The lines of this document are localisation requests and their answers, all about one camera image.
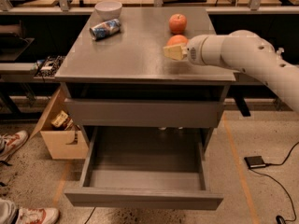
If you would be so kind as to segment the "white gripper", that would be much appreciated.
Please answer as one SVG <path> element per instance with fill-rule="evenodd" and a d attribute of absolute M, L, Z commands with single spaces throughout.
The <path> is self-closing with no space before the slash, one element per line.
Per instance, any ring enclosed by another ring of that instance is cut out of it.
<path fill-rule="evenodd" d="M 198 35 L 189 40 L 186 45 L 176 44 L 164 47 L 164 56 L 176 61 L 188 58 L 195 65 L 213 65 L 223 67 L 221 47 L 225 35 Z"/>

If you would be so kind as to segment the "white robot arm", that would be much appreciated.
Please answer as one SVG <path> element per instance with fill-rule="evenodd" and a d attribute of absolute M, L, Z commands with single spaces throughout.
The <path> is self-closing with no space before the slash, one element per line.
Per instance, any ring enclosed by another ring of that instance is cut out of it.
<path fill-rule="evenodd" d="M 198 35 L 187 43 L 165 46 L 164 56 L 241 72 L 259 80 L 290 109 L 299 112 L 299 67 L 284 61 L 269 42 L 253 32 Z"/>

